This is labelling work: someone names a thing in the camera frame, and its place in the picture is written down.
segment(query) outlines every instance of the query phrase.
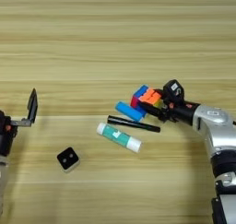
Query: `wood grain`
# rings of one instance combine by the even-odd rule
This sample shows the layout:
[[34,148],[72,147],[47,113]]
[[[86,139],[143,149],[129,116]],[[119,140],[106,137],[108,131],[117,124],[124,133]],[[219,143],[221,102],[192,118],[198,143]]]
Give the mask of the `wood grain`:
[[[236,117],[236,0],[0,0],[0,102],[39,117],[10,156],[1,223],[211,223],[214,183],[201,138],[184,124],[161,134],[122,128],[139,154],[96,135],[142,84],[179,79],[189,100]],[[62,172],[72,146],[81,164]]]

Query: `black dice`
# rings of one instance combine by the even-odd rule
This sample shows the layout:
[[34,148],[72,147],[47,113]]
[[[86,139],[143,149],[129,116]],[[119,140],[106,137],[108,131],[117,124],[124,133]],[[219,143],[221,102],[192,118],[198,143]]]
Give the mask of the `black dice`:
[[74,165],[79,163],[79,157],[71,147],[68,147],[62,153],[58,154],[57,159],[59,160],[65,171],[68,171]]

